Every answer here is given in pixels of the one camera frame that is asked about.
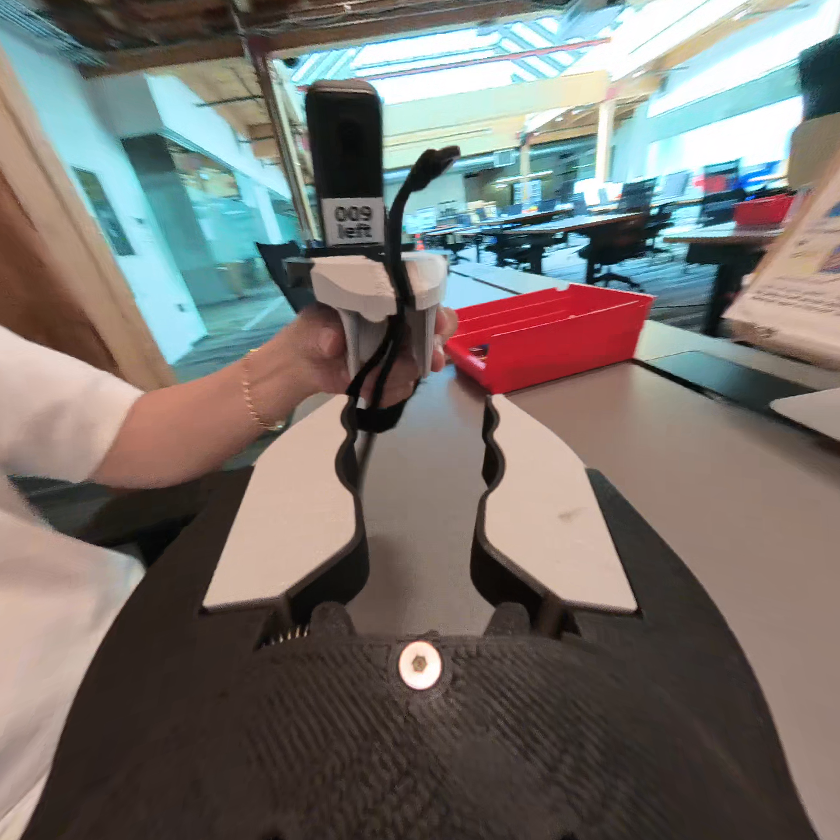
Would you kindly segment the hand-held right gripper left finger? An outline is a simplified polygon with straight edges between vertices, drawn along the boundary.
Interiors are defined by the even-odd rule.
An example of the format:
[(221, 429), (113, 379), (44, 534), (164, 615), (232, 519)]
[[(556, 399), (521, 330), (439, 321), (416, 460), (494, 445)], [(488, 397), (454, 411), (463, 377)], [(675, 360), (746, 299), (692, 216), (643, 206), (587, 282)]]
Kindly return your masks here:
[(370, 574), (355, 408), (331, 398), (257, 458), (204, 595), (210, 613), (346, 604)]

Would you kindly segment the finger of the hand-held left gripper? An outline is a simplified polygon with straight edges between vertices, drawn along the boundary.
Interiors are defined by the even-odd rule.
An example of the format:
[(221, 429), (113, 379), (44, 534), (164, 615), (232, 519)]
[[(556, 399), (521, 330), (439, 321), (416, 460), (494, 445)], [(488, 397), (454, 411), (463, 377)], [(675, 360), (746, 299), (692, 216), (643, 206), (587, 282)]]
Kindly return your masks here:
[(412, 251), (402, 255), (417, 312), (442, 305), (445, 301), (449, 263), (444, 252)]
[(382, 262), (365, 256), (313, 259), (310, 270), (317, 302), (335, 310), (360, 314), (368, 322), (396, 315), (396, 293)]

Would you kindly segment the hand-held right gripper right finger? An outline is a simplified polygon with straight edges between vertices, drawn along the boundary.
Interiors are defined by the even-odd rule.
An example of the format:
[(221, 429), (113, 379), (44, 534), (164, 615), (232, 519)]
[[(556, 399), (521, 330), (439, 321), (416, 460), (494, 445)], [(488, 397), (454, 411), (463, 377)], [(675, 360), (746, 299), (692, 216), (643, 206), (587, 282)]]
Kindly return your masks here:
[(557, 607), (609, 616), (638, 612), (634, 589), (583, 460), (504, 395), (486, 399), (485, 455), (470, 579), (492, 606), (531, 619)]

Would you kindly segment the red plastic bin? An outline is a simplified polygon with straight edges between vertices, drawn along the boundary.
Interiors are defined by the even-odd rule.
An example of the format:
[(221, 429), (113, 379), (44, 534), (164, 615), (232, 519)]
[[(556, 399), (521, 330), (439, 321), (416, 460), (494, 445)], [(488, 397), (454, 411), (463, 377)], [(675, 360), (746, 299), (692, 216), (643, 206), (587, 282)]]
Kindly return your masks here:
[(630, 361), (655, 298), (572, 284), (457, 310), (455, 367), (508, 394)]
[(794, 200), (789, 192), (750, 196), (734, 207), (732, 221), (738, 228), (780, 227)]

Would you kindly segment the person's left forearm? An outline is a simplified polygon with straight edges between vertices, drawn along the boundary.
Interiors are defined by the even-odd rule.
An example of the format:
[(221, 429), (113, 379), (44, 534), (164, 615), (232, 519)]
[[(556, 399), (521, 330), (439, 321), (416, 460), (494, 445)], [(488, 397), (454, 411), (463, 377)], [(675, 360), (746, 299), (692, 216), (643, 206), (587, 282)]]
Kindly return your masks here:
[(271, 342), (200, 379), (142, 395), (101, 463), (96, 483), (172, 487), (222, 466), (291, 414), (288, 368)]

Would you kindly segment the person's left hand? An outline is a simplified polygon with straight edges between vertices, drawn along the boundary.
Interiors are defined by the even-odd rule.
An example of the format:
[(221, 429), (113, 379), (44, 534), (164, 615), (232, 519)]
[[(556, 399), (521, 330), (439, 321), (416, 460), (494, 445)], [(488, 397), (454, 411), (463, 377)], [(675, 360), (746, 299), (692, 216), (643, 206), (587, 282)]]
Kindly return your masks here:
[[(316, 394), (344, 393), (350, 386), (343, 325), (335, 310), (319, 303), (304, 309), (271, 343), (277, 345), (280, 360), (288, 368), (281, 376), (296, 393), (292, 405)], [(419, 380), (411, 351), (401, 350), (387, 376), (381, 406), (408, 399)]]

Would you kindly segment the white stand base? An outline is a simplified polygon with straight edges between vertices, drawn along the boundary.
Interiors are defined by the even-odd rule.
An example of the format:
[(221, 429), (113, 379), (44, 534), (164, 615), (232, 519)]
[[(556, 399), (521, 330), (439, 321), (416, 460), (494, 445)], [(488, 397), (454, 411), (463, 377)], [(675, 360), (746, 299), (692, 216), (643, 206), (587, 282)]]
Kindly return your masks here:
[(839, 388), (779, 398), (770, 403), (770, 410), (839, 443)]

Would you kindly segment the wooden pillar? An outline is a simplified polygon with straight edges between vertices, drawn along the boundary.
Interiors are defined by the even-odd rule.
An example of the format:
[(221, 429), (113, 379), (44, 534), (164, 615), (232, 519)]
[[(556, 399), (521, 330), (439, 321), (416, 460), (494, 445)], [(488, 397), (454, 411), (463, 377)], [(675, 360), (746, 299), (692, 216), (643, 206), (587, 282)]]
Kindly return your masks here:
[(2, 325), (152, 391), (175, 383), (132, 291), (5, 53)]

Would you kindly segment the instruction sheet board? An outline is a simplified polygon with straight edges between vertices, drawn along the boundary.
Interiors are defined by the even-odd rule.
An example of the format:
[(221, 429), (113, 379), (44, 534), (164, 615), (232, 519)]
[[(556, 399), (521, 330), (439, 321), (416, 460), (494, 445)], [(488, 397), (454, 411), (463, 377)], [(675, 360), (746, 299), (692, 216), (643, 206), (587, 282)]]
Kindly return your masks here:
[(838, 371), (839, 155), (724, 314), (730, 337)]

